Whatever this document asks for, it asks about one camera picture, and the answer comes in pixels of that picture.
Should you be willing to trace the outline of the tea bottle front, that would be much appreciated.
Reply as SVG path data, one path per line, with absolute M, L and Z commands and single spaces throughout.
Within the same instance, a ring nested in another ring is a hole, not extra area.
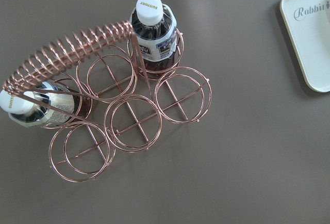
M 137 0 L 129 21 L 140 46 L 145 68 L 160 72 L 174 65 L 177 21 L 161 0 Z

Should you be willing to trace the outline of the tea bottle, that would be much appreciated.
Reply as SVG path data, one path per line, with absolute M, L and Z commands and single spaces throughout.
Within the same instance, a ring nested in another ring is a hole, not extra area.
M 177 21 L 161 0 L 137 0 L 129 21 L 140 46 L 145 68 L 160 72 L 174 65 Z
M 25 96 L 49 104 L 72 114 L 86 115 L 90 101 L 71 94 L 38 93 L 27 91 Z M 70 116 L 39 104 L 15 97 L 1 91 L 1 108 L 14 122 L 24 127 L 57 127 L 70 120 Z

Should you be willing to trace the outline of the tea bottle back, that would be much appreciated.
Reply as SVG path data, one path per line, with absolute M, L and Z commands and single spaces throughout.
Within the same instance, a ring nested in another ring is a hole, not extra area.
M 86 115 L 90 101 L 71 94 L 38 93 L 27 91 L 25 96 L 49 104 L 72 114 Z M 15 97 L 1 91 L 1 108 L 14 122 L 24 127 L 57 127 L 70 120 L 70 116 L 39 104 Z

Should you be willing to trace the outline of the white serving tray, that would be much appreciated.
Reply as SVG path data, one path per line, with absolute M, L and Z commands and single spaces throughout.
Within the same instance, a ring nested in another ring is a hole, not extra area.
M 281 0 L 280 11 L 307 86 L 329 92 L 329 0 Z

